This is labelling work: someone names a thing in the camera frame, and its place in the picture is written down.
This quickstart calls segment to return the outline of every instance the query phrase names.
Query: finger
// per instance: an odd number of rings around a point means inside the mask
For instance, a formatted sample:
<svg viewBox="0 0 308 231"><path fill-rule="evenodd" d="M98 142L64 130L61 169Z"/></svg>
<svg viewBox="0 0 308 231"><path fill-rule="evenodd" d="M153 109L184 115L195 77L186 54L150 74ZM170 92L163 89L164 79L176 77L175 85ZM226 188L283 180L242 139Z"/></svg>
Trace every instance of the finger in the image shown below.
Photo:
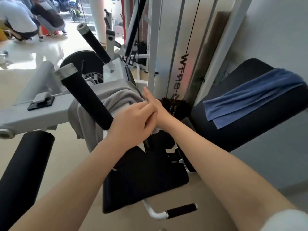
<svg viewBox="0 0 308 231"><path fill-rule="evenodd" d="M142 109L143 107L145 107L147 104L149 104L148 101L143 101L143 102L139 102L139 103L135 103L132 104L132 107L136 107L137 109Z"/></svg>
<svg viewBox="0 0 308 231"><path fill-rule="evenodd" d="M149 117L147 124L144 127L144 134L146 137L149 137L150 134L153 132L153 130L156 127L156 123L157 123L157 112L153 113Z"/></svg>
<svg viewBox="0 0 308 231"><path fill-rule="evenodd" d="M144 87L143 90L144 90L145 98L146 98L149 102L154 102L154 101L155 101L155 98L154 98L154 96L152 95L152 93L151 93L146 87Z"/></svg>
<svg viewBox="0 0 308 231"><path fill-rule="evenodd" d="M147 104L140 110L140 114L145 120L154 112L157 112L157 107L153 104Z"/></svg>

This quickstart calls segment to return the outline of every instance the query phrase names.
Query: hand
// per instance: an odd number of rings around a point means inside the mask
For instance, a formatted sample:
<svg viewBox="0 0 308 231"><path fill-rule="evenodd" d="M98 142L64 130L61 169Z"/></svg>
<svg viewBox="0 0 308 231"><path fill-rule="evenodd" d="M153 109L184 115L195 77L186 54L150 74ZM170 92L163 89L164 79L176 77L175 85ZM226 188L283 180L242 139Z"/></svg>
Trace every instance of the hand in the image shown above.
<svg viewBox="0 0 308 231"><path fill-rule="evenodd" d="M174 117L163 107L161 102L154 98L154 96L150 93L150 91L144 87L144 93L143 96L145 99L149 101L150 104L153 104L156 106L158 110L157 114L157 126L158 128L167 131L166 125L168 122L173 119Z"/></svg>
<svg viewBox="0 0 308 231"><path fill-rule="evenodd" d="M146 140L156 127L157 108L147 101L135 103L116 114L106 139L125 151Z"/></svg>

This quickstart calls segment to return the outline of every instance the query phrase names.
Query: forearm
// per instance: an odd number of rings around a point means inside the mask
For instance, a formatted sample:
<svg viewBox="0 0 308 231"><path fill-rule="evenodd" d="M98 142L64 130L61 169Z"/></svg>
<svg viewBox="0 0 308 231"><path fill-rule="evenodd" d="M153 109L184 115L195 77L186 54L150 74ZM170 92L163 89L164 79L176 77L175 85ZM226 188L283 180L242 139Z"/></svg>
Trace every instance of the forearm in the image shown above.
<svg viewBox="0 0 308 231"><path fill-rule="evenodd" d="M259 230L274 213L295 208L249 166L180 121L170 118L165 126L239 230Z"/></svg>
<svg viewBox="0 0 308 231"><path fill-rule="evenodd" d="M124 152L109 139L103 140L10 230L78 230L104 179Z"/></svg>

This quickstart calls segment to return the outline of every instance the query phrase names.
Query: white shirt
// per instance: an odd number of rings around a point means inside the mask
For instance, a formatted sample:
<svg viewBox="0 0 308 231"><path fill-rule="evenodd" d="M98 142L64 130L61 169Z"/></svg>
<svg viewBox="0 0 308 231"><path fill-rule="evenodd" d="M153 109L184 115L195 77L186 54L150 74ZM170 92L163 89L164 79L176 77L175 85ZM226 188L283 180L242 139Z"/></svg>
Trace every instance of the white shirt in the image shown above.
<svg viewBox="0 0 308 231"><path fill-rule="evenodd" d="M34 32L36 24L32 21L33 15L24 3L15 0L0 1L0 19L8 21L16 32Z"/></svg>
<svg viewBox="0 0 308 231"><path fill-rule="evenodd" d="M308 230L308 215L302 211L287 209L274 214L260 231Z"/></svg>

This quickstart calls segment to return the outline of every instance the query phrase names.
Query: right hand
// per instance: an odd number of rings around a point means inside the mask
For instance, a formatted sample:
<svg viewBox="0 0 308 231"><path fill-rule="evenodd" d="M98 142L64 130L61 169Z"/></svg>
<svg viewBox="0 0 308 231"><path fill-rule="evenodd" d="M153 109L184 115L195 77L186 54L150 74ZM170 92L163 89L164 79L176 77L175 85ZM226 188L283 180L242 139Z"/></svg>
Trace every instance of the right hand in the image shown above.
<svg viewBox="0 0 308 231"><path fill-rule="evenodd" d="M154 104L158 110L157 127L166 131L167 124L174 118L161 104L161 102L154 98L151 92L144 87L143 96L150 104Z"/></svg>

